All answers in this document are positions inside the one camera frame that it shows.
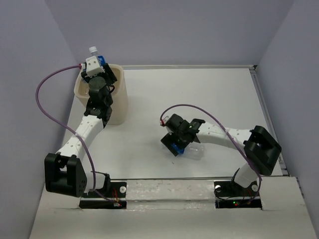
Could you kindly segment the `blue label bottle lowest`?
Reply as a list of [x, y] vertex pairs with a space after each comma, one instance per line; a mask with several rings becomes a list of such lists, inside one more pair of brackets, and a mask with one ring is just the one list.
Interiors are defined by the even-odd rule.
[[184, 150], [183, 154], [177, 157], [200, 160], [204, 157], [205, 146], [196, 142], [190, 143]]

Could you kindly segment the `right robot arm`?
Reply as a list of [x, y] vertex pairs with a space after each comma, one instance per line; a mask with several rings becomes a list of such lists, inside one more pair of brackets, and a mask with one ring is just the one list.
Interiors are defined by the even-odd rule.
[[177, 114], [160, 120], [167, 134], [162, 144], [174, 155], [184, 153], [189, 144], [215, 144], [238, 150], [246, 163], [233, 175], [229, 189], [234, 195], [243, 194], [260, 176], [272, 175], [282, 148], [262, 126], [253, 129], [233, 129], [193, 119], [188, 122]]

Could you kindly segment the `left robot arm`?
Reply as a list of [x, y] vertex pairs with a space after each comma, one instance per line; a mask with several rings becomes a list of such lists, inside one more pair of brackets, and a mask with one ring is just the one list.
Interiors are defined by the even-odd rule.
[[69, 140], [56, 153], [45, 157], [45, 188], [51, 193], [77, 198], [89, 192], [106, 198], [111, 189], [110, 175], [95, 170], [89, 146], [110, 120], [117, 78], [107, 63], [92, 76], [90, 66], [83, 64], [85, 70], [81, 72], [89, 86], [86, 110], [76, 130], [65, 127], [72, 133]]

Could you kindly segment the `blue label bottle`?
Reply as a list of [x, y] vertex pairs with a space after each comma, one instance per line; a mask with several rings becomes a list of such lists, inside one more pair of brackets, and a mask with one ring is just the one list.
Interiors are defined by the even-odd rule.
[[96, 46], [90, 47], [89, 51], [92, 56], [96, 56], [98, 58], [101, 66], [103, 66], [106, 63], [104, 57], [98, 52]]

